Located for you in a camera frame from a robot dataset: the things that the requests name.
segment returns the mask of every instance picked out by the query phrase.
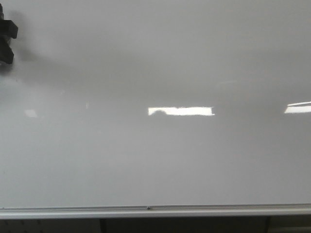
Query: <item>black object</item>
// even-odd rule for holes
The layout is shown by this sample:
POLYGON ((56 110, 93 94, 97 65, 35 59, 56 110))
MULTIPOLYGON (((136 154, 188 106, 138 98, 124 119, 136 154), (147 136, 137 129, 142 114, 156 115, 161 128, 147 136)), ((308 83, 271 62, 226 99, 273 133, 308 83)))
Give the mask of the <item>black object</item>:
POLYGON ((0 61, 12 64, 14 53, 10 48, 11 38, 17 38, 18 27, 11 20, 4 20, 0 4, 0 61))

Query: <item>white glossy surface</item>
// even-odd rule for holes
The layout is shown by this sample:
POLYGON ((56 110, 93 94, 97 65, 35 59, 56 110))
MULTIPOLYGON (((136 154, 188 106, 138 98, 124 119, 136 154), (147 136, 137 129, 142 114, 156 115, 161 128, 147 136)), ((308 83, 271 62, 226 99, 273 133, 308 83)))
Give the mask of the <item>white glossy surface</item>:
POLYGON ((311 202, 311 1, 2 4, 0 207, 311 202))

